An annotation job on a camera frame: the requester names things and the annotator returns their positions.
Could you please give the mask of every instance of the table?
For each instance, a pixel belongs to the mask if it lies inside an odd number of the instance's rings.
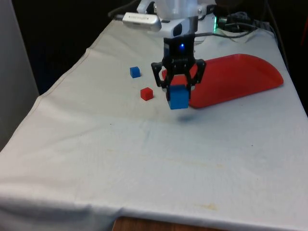
[[[119,218],[112,231],[219,231],[216,229],[157,222],[137,218]]]
[[[40,96],[0,154],[0,227],[111,230],[121,216],[227,230],[308,230],[308,120],[272,34],[208,37],[196,58],[260,57],[280,88],[171,111],[162,40],[112,22]],[[129,68],[142,77],[132,79]],[[140,89],[155,98],[145,102]]]

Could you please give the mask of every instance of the cube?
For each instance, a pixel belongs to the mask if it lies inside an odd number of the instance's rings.
[[[188,108],[189,92],[185,85],[170,86],[170,101],[168,101],[171,110]]]
[[[141,76],[139,67],[137,67],[137,66],[131,67],[129,70],[130,70],[130,76],[132,78],[138,78],[138,77]]]
[[[151,88],[144,88],[140,91],[141,98],[145,101],[151,100],[153,96],[153,90]]]

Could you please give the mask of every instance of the red plastic dustpan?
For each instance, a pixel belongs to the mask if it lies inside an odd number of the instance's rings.
[[[195,73],[196,66],[191,69],[191,75]],[[185,76],[175,76],[171,84],[187,84],[187,81]],[[189,105],[203,108],[282,84],[283,78],[274,66],[252,55],[234,54],[207,60],[202,82],[192,91]]]

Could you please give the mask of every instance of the white wall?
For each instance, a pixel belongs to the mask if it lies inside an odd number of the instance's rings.
[[[37,97],[11,0],[0,0],[0,150]]]

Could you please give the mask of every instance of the dark background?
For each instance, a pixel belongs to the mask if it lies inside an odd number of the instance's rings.
[[[110,20],[107,13],[130,0],[13,0],[17,20],[39,92],[52,84],[84,54]],[[308,38],[301,39],[308,17],[307,0],[269,0],[281,31],[291,78],[308,112]],[[245,0],[229,12],[245,11],[260,19],[263,0]]]

